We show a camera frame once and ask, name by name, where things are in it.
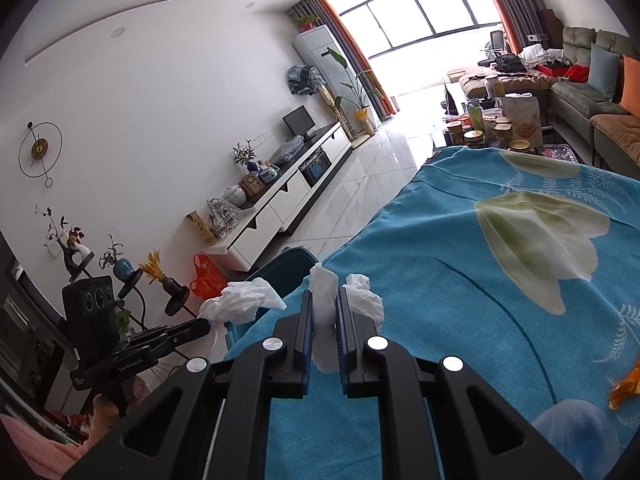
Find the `yellow vase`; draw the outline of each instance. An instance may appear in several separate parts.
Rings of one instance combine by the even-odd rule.
[[[376,133],[369,124],[369,110],[367,108],[360,108],[353,113],[353,117],[360,121],[364,125],[364,131],[369,137],[373,137]]]

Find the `orange pillow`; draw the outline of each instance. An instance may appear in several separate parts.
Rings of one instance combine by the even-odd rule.
[[[625,89],[620,103],[627,112],[640,119],[640,61],[625,56]]]

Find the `computer monitor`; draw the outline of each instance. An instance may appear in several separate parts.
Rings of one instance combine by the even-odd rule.
[[[307,112],[306,108],[303,106],[296,108],[290,114],[285,115],[282,120],[295,136],[301,135],[303,137],[308,137],[307,134],[309,130],[316,126],[316,123],[309,115],[309,112]]]

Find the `window frame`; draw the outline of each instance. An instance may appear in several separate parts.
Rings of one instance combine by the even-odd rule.
[[[469,4],[468,0],[462,0],[462,3],[464,4],[464,6],[466,8],[466,11],[469,13],[469,16],[471,17],[471,21],[472,21],[473,25],[470,25],[469,27],[462,27],[462,28],[456,28],[456,29],[453,29],[453,30],[448,30],[447,32],[436,32],[435,29],[433,28],[433,25],[431,24],[431,21],[430,21],[428,15],[427,15],[426,11],[421,6],[420,1],[414,0],[415,4],[418,6],[418,9],[422,13],[422,15],[423,15],[428,27],[431,29],[432,34],[430,36],[425,36],[424,38],[418,38],[417,40],[409,41],[408,43],[403,43],[402,45],[392,46],[391,45],[391,41],[389,41],[389,38],[388,38],[388,35],[386,34],[385,29],[382,27],[382,25],[380,25],[380,22],[378,21],[378,18],[376,17],[375,13],[369,7],[369,4],[371,2],[374,2],[374,1],[376,1],[376,0],[366,0],[366,1],[362,2],[362,3],[360,3],[360,4],[357,4],[356,6],[351,7],[351,9],[347,9],[344,12],[341,12],[339,14],[340,17],[342,17],[345,14],[347,14],[348,12],[351,12],[353,10],[357,10],[360,7],[367,7],[367,9],[369,9],[369,12],[373,16],[373,19],[378,24],[378,27],[382,31],[382,34],[384,34],[385,39],[386,39],[387,43],[389,44],[389,48],[387,50],[383,50],[382,52],[374,54],[373,56],[369,56],[368,59],[375,59],[375,58],[377,58],[379,56],[384,56],[385,54],[389,54],[390,52],[394,52],[396,50],[400,50],[401,48],[405,48],[407,46],[412,46],[414,44],[421,43],[423,41],[435,40],[436,38],[442,38],[444,36],[450,36],[451,34],[458,34],[460,32],[466,32],[468,30],[477,30],[478,28],[497,26],[497,25],[500,25],[502,23],[502,22],[479,23],[478,19],[476,18],[476,15],[474,14],[473,10],[471,9],[471,5]]]

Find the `black bag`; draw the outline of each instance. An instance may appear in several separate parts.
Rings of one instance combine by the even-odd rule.
[[[504,56],[498,56],[495,59],[495,63],[495,69],[498,72],[526,72],[520,58],[515,54],[505,54]]]

